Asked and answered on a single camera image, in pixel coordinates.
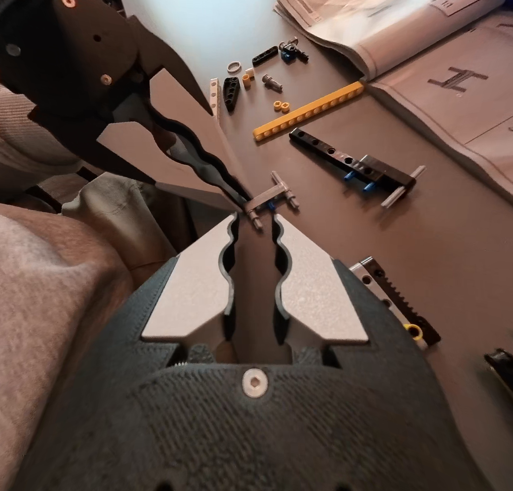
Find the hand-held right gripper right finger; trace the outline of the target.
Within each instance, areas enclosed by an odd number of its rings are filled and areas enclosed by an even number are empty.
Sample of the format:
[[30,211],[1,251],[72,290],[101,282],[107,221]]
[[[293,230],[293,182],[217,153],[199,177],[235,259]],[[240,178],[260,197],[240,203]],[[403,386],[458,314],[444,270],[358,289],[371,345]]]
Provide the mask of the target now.
[[273,329],[280,345],[363,345],[369,341],[335,261],[280,214],[273,217]]

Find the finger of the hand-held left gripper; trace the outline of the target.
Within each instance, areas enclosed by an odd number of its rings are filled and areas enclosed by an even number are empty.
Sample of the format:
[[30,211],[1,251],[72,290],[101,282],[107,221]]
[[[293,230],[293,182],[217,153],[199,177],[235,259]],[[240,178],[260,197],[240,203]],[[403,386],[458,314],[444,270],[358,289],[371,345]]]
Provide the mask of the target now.
[[208,184],[192,167],[164,154],[150,131],[138,122],[111,123],[97,141],[154,180],[160,190],[217,209],[242,212],[220,187]]
[[170,157],[190,167],[199,183],[215,187],[227,200],[249,202],[244,169],[212,111],[206,111],[166,69],[149,83],[154,123],[177,135],[184,147],[171,149]]

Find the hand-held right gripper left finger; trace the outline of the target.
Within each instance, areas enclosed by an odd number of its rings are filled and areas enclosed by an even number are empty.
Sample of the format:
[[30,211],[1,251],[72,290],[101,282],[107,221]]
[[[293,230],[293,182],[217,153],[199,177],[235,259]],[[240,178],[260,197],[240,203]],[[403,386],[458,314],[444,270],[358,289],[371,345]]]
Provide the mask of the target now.
[[181,252],[142,331],[142,339],[218,346],[235,328],[234,245],[240,217],[228,215]]

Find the grey lego axle assembly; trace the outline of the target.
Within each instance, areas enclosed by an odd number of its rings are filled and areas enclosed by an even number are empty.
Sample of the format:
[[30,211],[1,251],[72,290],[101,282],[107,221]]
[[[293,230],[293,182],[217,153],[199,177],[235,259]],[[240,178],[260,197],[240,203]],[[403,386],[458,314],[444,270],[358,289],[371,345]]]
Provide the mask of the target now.
[[271,172],[271,179],[274,182],[271,188],[245,202],[242,206],[244,213],[257,231],[263,230],[263,224],[258,212],[262,209],[269,208],[270,204],[273,204],[273,206],[270,207],[272,212],[275,211],[274,204],[279,200],[284,200],[288,206],[295,211],[298,211],[300,207],[296,195],[276,171]]

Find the white lego beam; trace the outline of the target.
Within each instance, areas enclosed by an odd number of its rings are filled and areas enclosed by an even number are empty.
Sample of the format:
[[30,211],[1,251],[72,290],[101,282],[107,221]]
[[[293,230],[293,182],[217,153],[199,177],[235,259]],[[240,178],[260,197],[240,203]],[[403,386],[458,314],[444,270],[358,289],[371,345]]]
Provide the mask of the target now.
[[218,78],[210,79],[209,83],[209,103],[212,110],[212,114],[216,119],[217,123],[220,123],[220,81]]

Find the curved black lego beam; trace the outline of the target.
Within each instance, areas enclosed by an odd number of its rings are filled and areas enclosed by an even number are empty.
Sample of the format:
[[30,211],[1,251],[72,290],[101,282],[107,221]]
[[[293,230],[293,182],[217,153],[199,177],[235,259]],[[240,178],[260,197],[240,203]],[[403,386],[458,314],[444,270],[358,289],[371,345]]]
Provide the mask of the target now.
[[240,81],[238,77],[227,77],[223,82],[223,102],[228,112],[233,112],[238,101]]

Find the lego gear rack assembly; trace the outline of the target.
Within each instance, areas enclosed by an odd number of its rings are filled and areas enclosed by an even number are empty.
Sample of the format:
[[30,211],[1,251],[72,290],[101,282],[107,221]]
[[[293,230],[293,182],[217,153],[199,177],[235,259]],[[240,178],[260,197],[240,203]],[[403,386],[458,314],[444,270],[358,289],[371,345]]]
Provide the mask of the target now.
[[375,258],[361,260],[350,271],[394,314],[421,350],[442,340],[429,321],[410,306]]

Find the short black lego beam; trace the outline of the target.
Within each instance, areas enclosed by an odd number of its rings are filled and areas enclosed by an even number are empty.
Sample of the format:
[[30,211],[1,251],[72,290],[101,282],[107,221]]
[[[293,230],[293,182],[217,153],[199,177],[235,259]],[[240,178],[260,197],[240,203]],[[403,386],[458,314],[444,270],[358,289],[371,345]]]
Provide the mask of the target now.
[[270,59],[276,57],[279,54],[279,48],[278,46],[274,45],[271,48],[260,52],[255,57],[252,58],[252,66],[258,67],[265,62],[269,61]]

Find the long yellow lego beam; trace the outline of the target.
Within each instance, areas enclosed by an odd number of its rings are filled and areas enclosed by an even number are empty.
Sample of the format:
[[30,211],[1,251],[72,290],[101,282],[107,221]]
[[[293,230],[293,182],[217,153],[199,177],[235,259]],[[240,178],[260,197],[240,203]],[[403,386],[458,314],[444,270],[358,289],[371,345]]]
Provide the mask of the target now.
[[314,118],[334,107],[348,102],[361,95],[364,85],[360,82],[353,82],[328,95],[320,97],[313,102],[307,103],[297,109],[283,113],[281,117],[275,118],[253,130],[252,136],[255,142],[260,142],[268,137],[284,131],[285,129]]

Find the small grey blue lego assembly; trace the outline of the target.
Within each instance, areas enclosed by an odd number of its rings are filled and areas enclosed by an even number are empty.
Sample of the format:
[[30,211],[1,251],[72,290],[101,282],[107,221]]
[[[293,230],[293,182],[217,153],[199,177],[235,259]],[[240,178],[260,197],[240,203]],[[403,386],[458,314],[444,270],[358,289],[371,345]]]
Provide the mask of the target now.
[[287,42],[280,42],[278,50],[282,61],[286,64],[291,64],[294,61],[300,61],[304,64],[309,62],[308,54],[298,48],[298,38],[296,36]]

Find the black lego beam assembly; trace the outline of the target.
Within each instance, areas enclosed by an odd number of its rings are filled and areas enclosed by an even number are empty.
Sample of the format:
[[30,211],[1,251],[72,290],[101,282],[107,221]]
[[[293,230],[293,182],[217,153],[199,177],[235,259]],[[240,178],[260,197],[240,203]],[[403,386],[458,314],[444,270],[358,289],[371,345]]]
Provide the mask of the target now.
[[419,166],[411,174],[365,155],[356,159],[343,153],[306,131],[296,128],[289,134],[292,143],[312,154],[324,159],[332,166],[345,172],[344,181],[356,179],[364,184],[363,192],[371,193],[375,190],[386,192],[387,198],[381,203],[384,209],[390,209],[395,203],[406,197],[417,184],[418,178],[426,171],[426,166]]

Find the lego instruction booklet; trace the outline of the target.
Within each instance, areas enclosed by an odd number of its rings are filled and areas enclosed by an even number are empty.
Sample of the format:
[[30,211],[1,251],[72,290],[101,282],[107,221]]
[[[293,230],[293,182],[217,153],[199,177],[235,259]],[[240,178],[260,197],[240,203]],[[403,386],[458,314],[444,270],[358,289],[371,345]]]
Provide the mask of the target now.
[[276,0],[367,90],[512,203],[512,6],[507,0]]

